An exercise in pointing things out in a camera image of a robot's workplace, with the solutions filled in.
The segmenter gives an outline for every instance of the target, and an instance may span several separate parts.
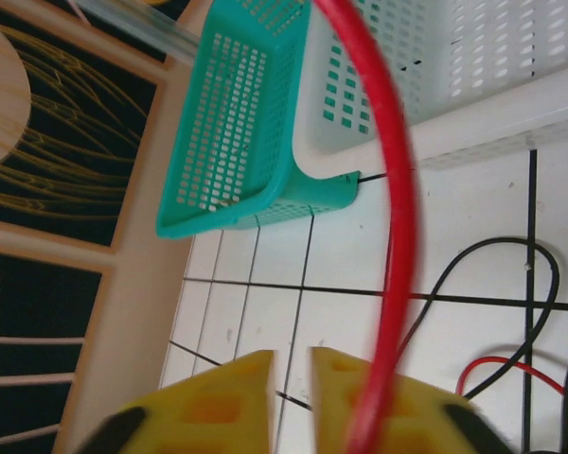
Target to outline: red cable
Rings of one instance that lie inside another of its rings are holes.
[[[469,366],[467,366],[465,368],[465,370],[463,371],[461,376],[458,378],[458,382],[456,383],[456,393],[463,395],[464,390],[465,390],[465,383],[467,382],[467,378],[469,377],[469,375],[471,374],[473,369],[475,369],[477,366],[480,366],[482,364],[489,364],[491,362],[504,364],[504,363],[507,362],[507,358],[503,358],[503,357],[483,357],[483,358],[476,359],[474,362],[472,362]],[[540,378],[542,381],[544,381],[546,384],[548,384],[550,387],[552,387],[558,393],[560,393],[561,395],[564,395],[563,386],[561,386],[557,381],[555,381],[550,376],[545,375],[543,372],[538,371],[534,367],[529,366],[528,364],[525,364],[523,362],[516,362],[514,364],[514,367],[517,367],[518,369],[522,369],[527,374],[531,374],[532,376],[535,376],[536,378]]]
[[[417,191],[403,113],[381,51],[349,0],[315,3],[339,35],[364,84],[379,130],[389,184],[391,267],[382,296],[375,357],[355,409],[346,451],[370,454],[380,443],[382,420],[390,415],[393,403],[398,350],[415,271]]]

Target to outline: white tile floor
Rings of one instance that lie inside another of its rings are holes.
[[[528,236],[560,263],[558,303],[535,344],[535,366],[562,382],[568,362],[568,142],[485,163],[420,173],[424,245],[416,283],[425,293],[455,255],[491,236]],[[369,358],[382,286],[389,213],[383,179],[361,183],[346,210],[260,230],[196,236],[173,327],[163,386],[261,348],[278,352],[277,453],[313,450],[307,348],[327,345]],[[535,213],[536,223],[529,222]],[[524,339],[528,283],[542,306],[549,267],[523,246],[493,246],[451,275],[414,337],[404,372],[449,391],[483,355],[509,356]],[[539,310],[534,310],[534,317]],[[479,383],[496,366],[477,369]],[[474,399],[518,452],[558,450],[558,394],[510,371]],[[526,402],[531,404],[527,412]]]

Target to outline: plastic container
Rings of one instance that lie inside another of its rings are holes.
[[[355,198],[357,175],[316,181],[293,160],[309,9],[297,0],[213,3],[170,161],[159,236],[250,228]]]
[[[568,137],[568,0],[355,0],[439,167]],[[362,84],[311,11],[293,152],[315,178],[383,171]]]

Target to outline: white plastic basket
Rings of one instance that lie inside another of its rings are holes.
[[[355,0],[402,94],[417,160],[442,167],[568,136],[568,0]],[[383,171],[365,92],[311,11],[293,150],[315,178]]]

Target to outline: teal plastic basket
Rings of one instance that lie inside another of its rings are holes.
[[[314,180],[293,160],[310,17],[299,0],[215,0],[204,24],[156,230],[180,238],[349,205],[356,173]]]

